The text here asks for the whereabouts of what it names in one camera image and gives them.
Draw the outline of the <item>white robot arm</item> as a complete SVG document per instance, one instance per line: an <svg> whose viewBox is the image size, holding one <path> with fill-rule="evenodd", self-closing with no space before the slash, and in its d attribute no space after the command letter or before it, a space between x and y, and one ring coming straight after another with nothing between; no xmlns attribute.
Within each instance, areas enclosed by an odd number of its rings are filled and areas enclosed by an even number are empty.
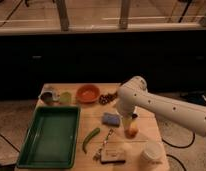
<svg viewBox="0 0 206 171"><path fill-rule="evenodd" d="M135 107L139 106L206 137L204 106L149 93L147 82L141 76L134 76L120 85L117 94L116 109L123 117L133 113Z"/></svg>

